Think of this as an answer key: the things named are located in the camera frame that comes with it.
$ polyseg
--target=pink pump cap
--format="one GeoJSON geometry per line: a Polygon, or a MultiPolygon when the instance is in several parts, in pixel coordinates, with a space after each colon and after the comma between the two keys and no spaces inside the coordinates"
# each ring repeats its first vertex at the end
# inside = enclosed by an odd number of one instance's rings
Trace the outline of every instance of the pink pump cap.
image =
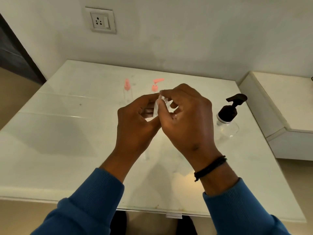
{"type": "Polygon", "coordinates": [[[124,89],[125,89],[125,90],[130,90],[130,88],[131,88],[131,84],[129,83],[129,79],[126,78],[126,79],[125,79],[124,89]]]}
{"type": "Polygon", "coordinates": [[[152,85],[152,89],[151,89],[153,92],[157,92],[157,89],[158,89],[157,83],[161,81],[164,81],[164,78],[158,78],[158,79],[153,80],[154,85],[152,85]]]}

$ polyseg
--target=black bracelet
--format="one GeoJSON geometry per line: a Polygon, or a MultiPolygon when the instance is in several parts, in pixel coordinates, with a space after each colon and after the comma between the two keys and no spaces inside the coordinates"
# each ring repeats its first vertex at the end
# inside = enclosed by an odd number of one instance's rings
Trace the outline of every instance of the black bracelet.
{"type": "Polygon", "coordinates": [[[206,168],[202,169],[201,171],[195,172],[195,178],[197,180],[199,180],[200,177],[205,176],[206,174],[209,174],[211,171],[213,171],[215,168],[217,168],[218,166],[221,166],[224,162],[226,162],[227,158],[225,158],[225,156],[220,156],[217,159],[215,159],[209,166],[207,166],[206,168]]]}

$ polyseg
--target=white wall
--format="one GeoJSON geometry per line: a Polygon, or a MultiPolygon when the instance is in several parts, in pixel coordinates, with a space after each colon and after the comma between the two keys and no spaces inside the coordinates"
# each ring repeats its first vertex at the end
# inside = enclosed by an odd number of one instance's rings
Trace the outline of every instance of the white wall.
{"type": "Polygon", "coordinates": [[[313,0],[0,0],[46,78],[65,59],[237,80],[249,70],[311,76],[312,9],[313,0]],[[113,9],[117,34],[91,32],[84,6],[113,9]]]}

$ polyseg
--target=blue sweater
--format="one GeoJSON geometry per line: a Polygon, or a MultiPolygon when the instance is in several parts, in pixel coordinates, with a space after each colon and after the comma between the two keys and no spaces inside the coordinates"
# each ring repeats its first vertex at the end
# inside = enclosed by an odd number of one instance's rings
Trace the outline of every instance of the blue sweater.
{"type": "MultiPolygon", "coordinates": [[[[32,234],[110,234],[123,192],[124,185],[117,178],[96,168],[69,198],[60,200],[32,234]]],[[[221,195],[203,193],[203,198],[219,235],[289,234],[278,218],[264,210],[242,179],[221,195]]]]}

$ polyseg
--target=wall socket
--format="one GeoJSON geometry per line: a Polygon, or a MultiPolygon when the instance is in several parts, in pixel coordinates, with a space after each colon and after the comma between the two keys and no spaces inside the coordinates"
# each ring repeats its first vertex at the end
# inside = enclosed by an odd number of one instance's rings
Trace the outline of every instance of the wall socket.
{"type": "Polygon", "coordinates": [[[85,8],[88,25],[92,31],[116,33],[112,10],[85,8]]]}

